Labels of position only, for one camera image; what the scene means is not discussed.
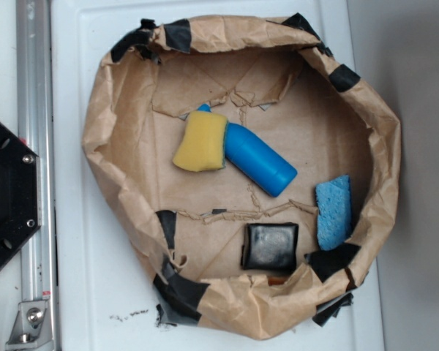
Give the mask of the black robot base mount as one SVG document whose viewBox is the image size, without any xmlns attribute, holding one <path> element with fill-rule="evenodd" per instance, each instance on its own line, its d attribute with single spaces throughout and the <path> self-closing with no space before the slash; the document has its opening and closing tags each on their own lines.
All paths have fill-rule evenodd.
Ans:
<svg viewBox="0 0 439 351">
<path fill-rule="evenodd" d="M 0 270 L 40 228 L 39 160 L 0 122 Z"/>
</svg>

